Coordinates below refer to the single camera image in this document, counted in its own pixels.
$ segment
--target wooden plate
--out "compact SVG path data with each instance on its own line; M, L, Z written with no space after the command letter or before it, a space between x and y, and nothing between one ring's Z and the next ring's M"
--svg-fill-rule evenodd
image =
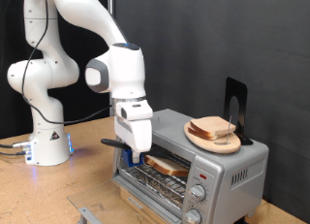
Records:
M231 133L229 137L229 144L220 144L224 143L226 141L227 136L219 138L217 140L206 140L202 139L200 137L197 137L195 135L192 135L188 132L188 127L190 127L190 122L186 123L184 125L184 133L186 137L196 146L199 146L200 148L206 149L211 152L215 153L234 153L238 151L241 147L241 142L239 137Z

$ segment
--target toaster oven knob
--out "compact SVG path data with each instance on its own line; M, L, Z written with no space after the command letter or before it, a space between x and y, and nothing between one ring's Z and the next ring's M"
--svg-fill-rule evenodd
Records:
M186 212L185 219L186 224L200 224L202 221L201 215L195 209Z
M202 202L205 198L205 191L201 185L195 185L194 187L190 188L188 193L197 202Z

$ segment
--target bread slice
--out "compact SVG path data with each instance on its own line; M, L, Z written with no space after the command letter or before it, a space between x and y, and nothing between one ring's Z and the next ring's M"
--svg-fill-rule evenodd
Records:
M217 140L218 138L221 138L221 137L223 137L223 136L226 136L226 134L225 134L225 135L214 135L214 136L208 137L207 135L202 134L201 132L196 131L196 130L193 129L191 126L188 127L188 132L189 132L190 134L192 134L192 135L195 135L195 136L197 136L197 137L200 137L200 138L206 139L206 140Z
M191 127L207 137L228 134L229 124L228 121L220 116L208 116L191 120ZM235 125L231 124L230 133L233 131L235 131Z
M145 155L144 162L152 166L156 171L170 176L187 176L188 170L170 159Z

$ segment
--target toaster oven control panel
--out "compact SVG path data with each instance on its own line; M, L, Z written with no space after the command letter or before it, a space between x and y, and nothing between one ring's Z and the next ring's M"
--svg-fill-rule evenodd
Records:
M195 167L193 178L188 180L187 192L189 199L185 208L185 220L187 223L201 223L206 218L208 201L212 196L213 182L214 175L199 167Z

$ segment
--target black cable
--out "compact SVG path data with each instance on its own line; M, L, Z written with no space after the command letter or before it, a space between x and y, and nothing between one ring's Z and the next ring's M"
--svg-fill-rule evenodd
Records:
M0 147L1 148L13 148L13 146L9 144L0 144Z
M3 61L4 61L4 56L5 56L5 53L4 53L4 48L5 48L5 26L6 26L6 16L7 16L7 11L9 9L9 6L10 6L10 3L11 3L11 0L7 0L7 4L6 4L6 7L4 9L4 13L2 15L2 18L1 18L1 38L0 38L0 46L1 46L1 66L0 66L0 75L2 73L2 70L3 70Z
M44 121L46 121L46 122L48 122L48 123L51 123L51 124L77 124L77 123L80 123L80 122L82 122L82 121L88 120L88 119L92 118L93 116L95 116L95 115L97 115L97 114L99 114L99 113L101 113L101 112L103 112L103 111L108 110L111 106L108 106L108 107L106 107L106 108L104 108L104 109L102 109L102 110L100 110L100 111L98 111L98 112L95 112L95 113L93 113L93 114L91 114L91 115L89 115L89 116L87 116L87 117L85 117L85 118L83 118L83 119L60 122L60 121L50 121L50 120L46 119L46 118L44 117L44 115L41 113L41 111L40 111L38 108L36 108L35 106L31 105L31 104L28 102L27 98L25 97L24 89L23 89L23 88L24 88L24 85L25 85L26 72L27 72L28 65L29 65L29 63L30 63L30 60L31 60L31 58L32 58L32 56L33 56L33 54L34 54L34 52L37 50L37 48L38 48L40 42L42 41L42 39L44 38L44 36L45 36L46 33L47 33L47 29L48 29L48 4L47 4L47 0L46 0L46 29L45 29L45 32L44 32L44 34L42 35L41 39L40 39L39 42L36 44L36 46L34 47L34 49L32 50L32 52L31 52L31 54L30 54L30 57L29 57L29 59L28 59L28 61L27 61L26 68L25 68L25 71L24 71L23 77L22 77L21 95L22 95L22 98L24 99L24 101L25 101L31 108L33 108L34 110L36 110L36 111L39 113L39 115L44 119Z
M3 152L0 152L0 154L3 154L3 155L9 155L9 156L18 156L18 155L25 155L26 152L25 151L20 151L18 153L15 153L15 154L8 154L8 153L3 153Z

